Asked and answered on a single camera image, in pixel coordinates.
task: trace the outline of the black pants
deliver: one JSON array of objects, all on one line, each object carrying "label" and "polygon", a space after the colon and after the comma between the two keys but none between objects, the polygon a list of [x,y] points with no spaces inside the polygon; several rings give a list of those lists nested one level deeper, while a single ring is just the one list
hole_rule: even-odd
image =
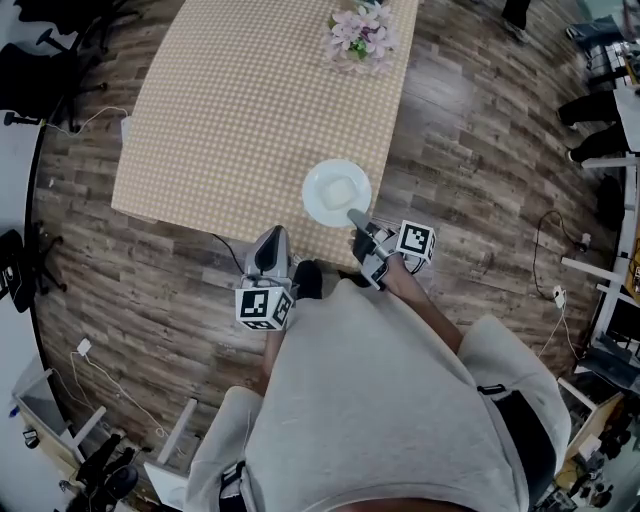
[{"label": "black pants", "polygon": [[578,98],[560,107],[558,113],[566,125],[584,121],[614,123],[606,130],[590,135],[580,146],[571,150],[571,158],[576,162],[584,162],[588,158],[599,158],[619,151],[629,151],[612,91],[597,92]]},{"label": "black pants", "polygon": [[298,285],[298,300],[322,298],[322,271],[315,261],[301,261],[293,282]]},{"label": "black pants", "polygon": [[530,3],[531,0],[507,0],[502,17],[524,30],[527,27],[527,9]]}]

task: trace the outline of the cable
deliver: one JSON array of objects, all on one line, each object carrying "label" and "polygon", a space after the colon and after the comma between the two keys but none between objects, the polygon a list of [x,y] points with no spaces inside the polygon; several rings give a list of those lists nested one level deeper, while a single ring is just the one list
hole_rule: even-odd
[{"label": "cable", "polygon": [[579,245],[578,242],[576,242],[573,238],[571,238],[567,233],[567,230],[564,228],[564,219],[562,218],[562,214],[558,210],[549,210],[542,217],[540,217],[540,220],[538,221],[538,229],[536,231],[536,246],[533,251],[533,282],[536,285],[536,291],[538,292],[538,294],[540,294],[540,296],[543,299],[548,300],[550,302],[554,300],[554,297],[548,297],[547,295],[542,293],[542,290],[540,290],[540,286],[538,286],[538,276],[536,274],[536,260],[538,258],[538,246],[540,245],[540,228],[542,227],[542,221],[552,213],[556,213],[558,214],[558,217],[560,217],[560,227],[562,227],[562,232],[564,233],[564,236],[567,237],[567,240],[569,240],[574,247],[578,247]]},{"label": "cable", "polygon": [[540,350],[540,352],[538,352],[538,359],[540,359],[540,356],[542,355],[542,353],[545,351],[545,349],[547,348],[547,346],[549,345],[549,343],[551,343],[551,340],[553,339],[553,335],[556,333],[556,330],[558,329],[558,326],[560,325],[560,322],[564,323],[564,328],[566,330],[567,333],[567,343],[569,343],[569,348],[571,349],[571,352],[573,352],[573,355],[576,359],[580,359],[578,357],[578,354],[576,353],[575,349],[573,348],[573,343],[571,343],[571,338],[569,336],[569,326],[567,325],[567,320],[564,316],[566,307],[567,307],[567,291],[563,290],[563,295],[564,295],[564,304],[562,305],[562,309],[560,311],[560,318],[558,318],[558,322],[556,323],[556,326],[553,328],[553,331],[551,331],[551,336],[549,336],[549,339],[547,340],[547,342],[544,344],[544,346],[542,347],[542,349]]},{"label": "cable", "polygon": [[551,340],[553,339],[553,335],[556,333],[556,331],[558,330],[558,326],[560,325],[560,322],[562,321],[562,316],[560,316],[560,318],[558,318],[558,323],[556,324],[556,326],[553,328],[553,331],[551,331],[551,336],[549,336],[549,339],[547,340],[547,342],[544,344],[544,346],[542,347],[542,349],[540,350],[540,352],[538,352],[538,359],[540,359],[540,356],[542,355],[542,353],[545,351],[545,349],[547,348],[547,345],[549,345],[549,343],[551,343]]},{"label": "cable", "polygon": [[45,126],[49,126],[51,128],[54,128],[54,129],[58,130],[59,132],[64,133],[67,137],[74,138],[74,137],[77,137],[78,135],[80,135],[80,133],[82,133],[82,130],[84,130],[85,126],[87,126],[91,121],[93,121],[96,117],[98,117],[100,114],[102,114],[106,110],[120,110],[121,112],[124,112],[127,117],[129,117],[129,112],[127,112],[122,107],[104,107],[100,112],[98,112],[97,114],[95,114],[95,115],[91,116],[89,119],[87,119],[82,124],[82,126],[80,127],[80,129],[76,133],[69,133],[67,130],[65,130],[63,128],[60,128],[59,126],[56,126],[54,124],[45,123]]},{"label": "cable", "polygon": [[78,386],[78,388],[80,389],[80,391],[82,392],[82,396],[84,397],[84,399],[87,401],[88,404],[91,404],[91,400],[89,400],[87,398],[87,394],[84,392],[84,388],[80,385],[80,382],[78,382],[78,374],[76,373],[76,365],[73,362],[73,356],[75,354],[81,355],[80,352],[71,352],[69,354],[69,359],[71,361],[71,368],[73,368],[73,378],[76,381],[76,386]]},{"label": "cable", "polygon": [[62,384],[62,387],[64,388],[64,390],[67,392],[67,395],[69,395],[69,397],[71,398],[71,400],[75,400],[76,402],[78,402],[79,404],[82,404],[86,407],[89,407],[90,409],[93,409],[93,407],[88,404],[87,402],[83,402],[82,400],[76,398],[75,396],[73,396],[71,394],[71,391],[69,391],[69,388],[67,388],[67,385],[64,383],[64,380],[62,380],[62,375],[60,375],[60,372],[58,370],[56,370],[55,368],[51,368],[51,370],[53,372],[55,372],[58,375],[58,379],[60,380],[60,384]]},{"label": "cable", "polygon": [[167,431],[164,429],[164,427],[162,425],[160,425],[160,423],[158,423],[158,421],[151,415],[151,413],[149,411],[147,411],[144,407],[142,407],[138,402],[136,402],[136,400],[129,394],[127,393],[124,388],[118,384],[115,380],[113,380],[111,378],[111,376],[102,368],[100,368],[97,364],[92,363],[89,360],[89,357],[85,354],[84,359],[87,361],[87,363],[90,366],[93,366],[94,368],[96,368],[97,370],[101,371],[105,377],[107,377],[107,379],[109,379],[109,381],[116,386],[120,392],[126,396],[129,400],[131,400],[131,402],[133,402],[133,404],[138,407],[138,409],[140,409],[142,412],[144,412],[147,416],[149,416],[149,418],[151,419],[151,421],[153,421],[156,425],[158,425],[158,428],[156,428],[156,435],[158,437],[168,437]]},{"label": "cable", "polygon": [[425,261],[426,261],[426,260],[424,260],[424,259],[420,259],[420,263],[418,263],[418,264],[416,265],[416,268],[414,268],[414,269],[411,271],[411,275],[412,275],[412,276],[416,275],[418,272],[420,272],[420,271],[422,270],[422,267],[424,266],[424,262],[425,262]]},{"label": "cable", "polygon": [[573,343],[571,343],[571,338],[569,337],[569,326],[567,325],[567,320],[564,317],[564,308],[562,308],[562,315],[560,316],[560,318],[562,318],[562,321],[564,322],[564,328],[567,331],[567,343],[569,343],[569,348],[571,349],[571,352],[573,352],[573,356],[576,359],[580,359],[578,357],[578,354],[576,354],[575,349],[573,348]]},{"label": "cable", "polygon": [[227,249],[229,249],[229,252],[231,253],[231,257],[233,258],[233,261],[236,263],[236,267],[238,267],[238,270],[240,271],[241,274],[244,274],[244,269],[242,268],[242,265],[238,263],[238,258],[236,258],[236,253],[233,252],[233,249],[231,248],[231,246],[227,242],[225,242],[222,238],[220,238],[218,235],[215,235],[213,233],[211,234],[214,237],[216,237],[218,240],[220,240],[227,247]]}]

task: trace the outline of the power cord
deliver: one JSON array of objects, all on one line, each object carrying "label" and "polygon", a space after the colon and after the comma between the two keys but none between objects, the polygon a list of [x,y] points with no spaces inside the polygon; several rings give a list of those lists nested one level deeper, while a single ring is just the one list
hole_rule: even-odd
[{"label": "power cord", "polygon": [[[90,366],[96,368],[97,370],[99,370],[102,374],[104,374],[107,379],[114,384],[118,390],[120,391],[120,393],[122,393],[127,399],[129,399],[138,409],[140,409],[142,412],[144,412],[150,419],[151,421],[158,426],[158,428],[156,428],[155,433],[158,437],[160,438],[165,438],[165,437],[169,437],[169,434],[167,433],[167,431],[164,429],[164,427],[151,415],[151,413],[149,411],[147,411],[144,407],[142,407],[129,393],[127,393],[124,388],[118,383],[116,382],[114,379],[111,378],[111,376],[107,373],[106,370],[104,370],[103,368],[101,368],[100,366],[98,366],[97,364],[93,363],[89,357],[84,354],[80,354],[80,352],[77,351],[73,351],[69,354],[69,359],[71,360],[71,368],[73,369],[73,377],[74,380],[76,382],[76,385],[78,386],[78,388],[80,389],[80,391],[82,392],[82,396],[85,398],[85,402],[83,402],[82,400],[76,398],[74,395],[71,394],[71,392],[69,391],[69,389],[67,388],[66,384],[64,383],[64,380],[62,379],[62,375],[60,375],[60,372],[58,370],[56,370],[55,368],[52,368],[52,370],[58,375],[58,378],[60,379],[60,382],[62,383],[62,387],[64,388],[64,390],[67,392],[67,394],[69,395],[69,397],[72,400],[75,400],[76,402],[88,407],[91,410],[95,410],[95,407],[93,405],[91,405],[91,401],[89,400],[89,398],[87,397],[87,394],[84,391],[84,388],[82,387],[82,385],[80,384],[80,382],[78,381],[78,374],[76,372],[76,365],[74,363],[73,360],[73,356],[74,355],[79,355],[82,356],[84,358],[84,360],[87,362],[87,364],[89,364]],[[184,456],[184,452],[179,448],[176,447],[176,449],[178,450],[178,452]]]},{"label": "power cord", "polygon": [[103,112],[107,111],[107,110],[120,110],[121,112],[124,112],[125,115],[127,117],[129,117],[129,112],[126,111],[126,109],[122,108],[122,107],[105,107],[103,108],[100,112],[98,112],[97,114],[91,116],[89,119],[87,119],[82,126],[80,126],[80,129],[75,132],[75,133],[69,133],[67,130],[60,128],[59,126],[56,126],[54,124],[49,124],[49,123],[44,123],[45,126],[49,126],[50,128],[54,128],[56,130],[58,130],[59,132],[64,133],[67,137],[77,137],[78,135],[80,135],[80,133],[82,133],[82,130],[84,130],[85,126],[87,126],[91,121],[93,121],[96,117],[98,117],[100,114],[102,114]]},{"label": "power cord", "polygon": [[580,359],[578,357],[578,354],[576,353],[575,349],[573,348],[573,343],[571,343],[571,337],[569,335],[569,326],[567,325],[567,320],[564,316],[566,307],[567,307],[567,291],[563,290],[562,294],[564,295],[564,304],[562,305],[561,311],[560,311],[560,318],[558,318],[558,322],[556,323],[556,326],[553,328],[553,331],[551,331],[551,336],[549,336],[549,339],[547,340],[547,342],[544,344],[544,346],[542,347],[542,349],[540,350],[540,352],[538,352],[538,359],[540,359],[540,356],[542,355],[542,353],[546,350],[547,346],[549,345],[549,343],[551,343],[551,340],[553,339],[553,335],[556,333],[556,331],[558,330],[558,326],[560,325],[560,322],[564,323],[564,328],[565,331],[567,333],[567,343],[569,344],[569,348],[571,349],[571,352],[573,352],[573,355],[576,359]]},{"label": "power cord", "polygon": [[219,237],[218,235],[211,233],[215,238],[217,238],[218,240],[220,240],[227,249],[229,249],[229,252],[231,253],[231,257],[233,258],[233,261],[236,264],[236,267],[238,267],[238,270],[240,271],[241,274],[244,274],[244,269],[242,268],[242,265],[240,265],[240,263],[238,263],[238,258],[236,258],[236,253],[233,252],[233,249],[231,248],[231,246],[221,237]]},{"label": "power cord", "polygon": [[575,241],[573,238],[571,238],[569,236],[569,234],[567,233],[567,230],[564,227],[564,219],[562,218],[562,214],[558,211],[558,210],[549,210],[547,213],[545,213],[542,217],[540,217],[540,220],[538,221],[538,229],[536,231],[536,246],[535,249],[533,251],[533,281],[536,285],[536,291],[538,292],[538,294],[545,300],[548,300],[549,302],[553,302],[555,300],[555,297],[549,297],[547,295],[545,295],[544,293],[542,293],[542,290],[540,289],[540,286],[538,285],[538,276],[536,274],[536,260],[538,258],[538,246],[540,245],[540,229],[542,227],[542,221],[544,221],[545,218],[547,218],[549,215],[551,214],[557,214],[558,217],[560,217],[560,227],[562,228],[562,232],[564,233],[564,236],[567,237],[567,240],[569,240],[569,242],[571,242],[571,244],[586,252],[586,247],[584,246],[584,244]]}]

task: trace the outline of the checkered tablecloth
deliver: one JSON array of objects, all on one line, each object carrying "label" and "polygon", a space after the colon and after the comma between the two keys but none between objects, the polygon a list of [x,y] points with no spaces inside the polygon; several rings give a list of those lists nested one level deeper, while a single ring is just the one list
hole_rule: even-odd
[{"label": "checkered tablecloth", "polygon": [[375,202],[418,0],[390,4],[393,70],[362,76],[323,64],[335,0],[187,0],[136,103],[112,206],[245,241],[282,224],[296,253],[352,266],[349,229],[312,220],[301,189],[318,162],[346,158]]}]

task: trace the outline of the pink flower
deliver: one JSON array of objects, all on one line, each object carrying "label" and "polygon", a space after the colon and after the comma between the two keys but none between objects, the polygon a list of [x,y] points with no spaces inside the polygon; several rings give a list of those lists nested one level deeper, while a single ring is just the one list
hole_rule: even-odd
[{"label": "pink flower", "polygon": [[380,21],[388,21],[391,19],[391,6],[386,5],[382,7],[378,2],[375,2],[373,5],[369,5],[369,10],[380,19]]},{"label": "pink flower", "polygon": [[335,13],[333,19],[336,24],[331,29],[333,34],[332,44],[340,45],[343,50],[348,50],[351,43],[360,37],[362,24],[351,11]]},{"label": "pink flower", "polygon": [[393,48],[398,44],[393,31],[384,27],[380,27],[377,32],[371,32],[367,38],[367,53],[373,53],[376,58],[384,57],[387,48]]},{"label": "pink flower", "polygon": [[377,29],[380,26],[380,22],[376,20],[378,14],[375,11],[368,11],[366,7],[358,7],[358,17],[363,27],[369,27],[372,30]]}]

